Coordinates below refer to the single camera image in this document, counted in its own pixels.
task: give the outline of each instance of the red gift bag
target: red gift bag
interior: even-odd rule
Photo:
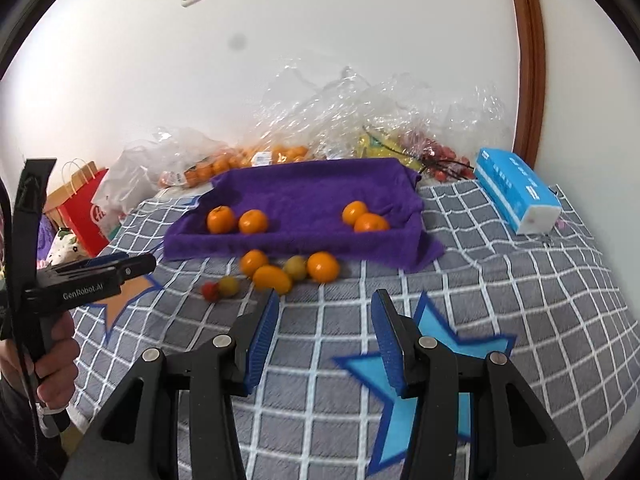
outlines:
[[[65,224],[78,237],[89,256],[95,258],[109,243],[98,225],[104,217],[104,213],[97,205],[91,202],[95,190],[107,170],[100,170],[96,173],[90,171],[90,173],[92,177],[86,178],[85,183],[80,187],[76,187],[73,181],[66,184],[71,188],[69,198],[58,206],[58,211],[62,215]]]

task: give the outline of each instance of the blue tissue package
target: blue tissue package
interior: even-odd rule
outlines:
[[[474,173],[516,234],[547,234],[553,229],[562,211],[560,201],[519,156],[482,148]]]

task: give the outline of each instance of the finger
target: finger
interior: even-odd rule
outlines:
[[[75,386],[70,386],[66,390],[63,390],[59,394],[57,394],[53,400],[47,402],[47,407],[50,410],[58,410],[60,408],[64,408],[69,404],[69,401],[74,396],[76,392]]]
[[[79,355],[80,345],[75,339],[59,341],[36,363],[36,374],[40,378],[45,378],[72,364]]]
[[[12,368],[20,371],[20,359],[18,359],[18,351],[15,343],[11,339],[0,341],[0,360],[7,362]],[[33,362],[27,354],[24,355],[24,361],[27,365],[27,373],[33,373]]]
[[[61,392],[74,387],[76,377],[78,377],[78,367],[74,364],[58,370],[38,386],[38,397],[47,404],[52,402]]]
[[[71,313],[67,310],[62,313],[60,319],[51,329],[51,338],[53,341],[62,341],[63,339],[71,339],[74,336],[76,327]]]

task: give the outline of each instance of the brown wooden trim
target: brown wooden trim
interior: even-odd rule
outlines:
[[[545,31],[540,0],[513,3],[520,43],[520,95],[513,151],[533,168],[545,113]]]

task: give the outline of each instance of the green fruit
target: green fruit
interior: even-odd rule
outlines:
[[[301,282],[306,278],[306,260],[302,256],[292,256],[282,267],[294,282]]]
[[[233,276],[224,276],[218,282],[218,292],[223,298],[231,298],[240,291],[240,283]]]

